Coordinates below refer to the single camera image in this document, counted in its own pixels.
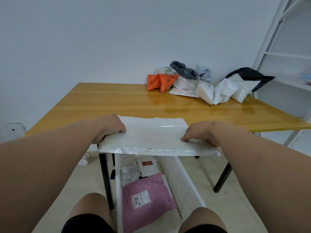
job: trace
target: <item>hand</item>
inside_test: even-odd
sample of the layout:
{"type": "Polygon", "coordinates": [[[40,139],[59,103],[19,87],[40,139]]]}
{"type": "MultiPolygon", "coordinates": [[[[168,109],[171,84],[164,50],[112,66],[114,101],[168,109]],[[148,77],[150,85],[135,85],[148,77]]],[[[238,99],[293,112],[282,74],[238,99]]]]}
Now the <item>hand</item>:
{"type": "Polygon", "coordinates": [[[99,126],[101,129],[99,135],[94,139],[92,144],[99,144],[106,135],[116,132],[126,132],[125,125],[116,114],[96,118],[95,125],[99,126]]]}
{"type": "Polygon", "coordinates": [[[198,123],[192,123],[187,128],[182,141],[189,141],[190,139],[207,140],[213,146],[218,147],[217,140],[212,135],[212,126],[216,121],[204,121],[198,123]]]}

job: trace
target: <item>black plastic bag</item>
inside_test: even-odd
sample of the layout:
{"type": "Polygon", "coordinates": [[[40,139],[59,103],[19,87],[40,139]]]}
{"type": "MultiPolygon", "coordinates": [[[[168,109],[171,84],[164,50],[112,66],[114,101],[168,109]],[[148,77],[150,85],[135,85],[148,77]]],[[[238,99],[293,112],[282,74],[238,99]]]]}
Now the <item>black plastic bag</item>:
{"type": "Polygon", "coordinates": [[[265,85],[266,83],[270,82],[275,78],[273,76],[265,76],[249,67],[239,68],[238,70],[235,70],[230,74],[228,74],[226,78],[231,77],[234,74],[239,74],[244,81],[260,81],[260,83],[252,90],[252,92],[257,91],[263,85],[265,85]]]}
{"type": "Polygon", "coordinates": [[[193,69],[187,68],[186,65],[183,63],[173,61],[170,66],[178,73],[178,75],[186,79],[197,80],[200,78],[199,74],[197,74],[193,69]]]}

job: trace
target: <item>pink package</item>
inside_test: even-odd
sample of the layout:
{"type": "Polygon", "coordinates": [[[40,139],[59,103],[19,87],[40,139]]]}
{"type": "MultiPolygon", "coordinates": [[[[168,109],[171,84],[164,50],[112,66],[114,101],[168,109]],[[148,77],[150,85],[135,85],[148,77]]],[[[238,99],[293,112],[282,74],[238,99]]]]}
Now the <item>pink package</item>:
{"type": "Polygon", "coordinates": [[[177,208],[161,173],[134,181],[122,188],[123,231],[132,233],[177,208]]]}

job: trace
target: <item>thigh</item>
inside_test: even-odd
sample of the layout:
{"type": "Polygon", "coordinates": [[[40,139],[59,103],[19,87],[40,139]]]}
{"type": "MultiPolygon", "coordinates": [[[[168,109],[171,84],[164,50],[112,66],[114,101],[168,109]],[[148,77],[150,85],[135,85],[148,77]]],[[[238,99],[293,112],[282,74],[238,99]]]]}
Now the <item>thigh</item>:
{"type": "Polygon", "coordinates": [[[104,229],[104,232],[113,232],[115,229],[107,199],[99,193],[90,193],[82,197],[73,207],[68,219],[62,232],[73,232],[84,227],[88,232],[97,232],[91,228],[102,232],[99,227],[104,229]]]}
{"type": "Polygon", "coordinates": [[[188,232],[225,232],[221,218],[208,208],[196,208],[181,225],[178,233],[188,232]]]}

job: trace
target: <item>person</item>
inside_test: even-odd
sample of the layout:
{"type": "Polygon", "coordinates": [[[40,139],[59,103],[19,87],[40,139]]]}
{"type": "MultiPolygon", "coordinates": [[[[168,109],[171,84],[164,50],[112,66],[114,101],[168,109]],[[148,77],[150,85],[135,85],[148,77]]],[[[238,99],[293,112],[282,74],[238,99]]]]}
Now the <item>person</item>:
{"type": "MultiPolygon", "coordinates": [[[[0,232],[31,232],[52,205],[91,143],[126,132],[117,115],[0,144],[0,232]]],[[[233,124],[191,124],[182,141],[221,147],[268,232],[311,232],[311,158],[233,124]]],[[[90,193],[72,209],[63,233],[114,232],[104,196],[90,193]]],[[[179,233],[226,232],[212,210],[195,209],[179,233]]]]}

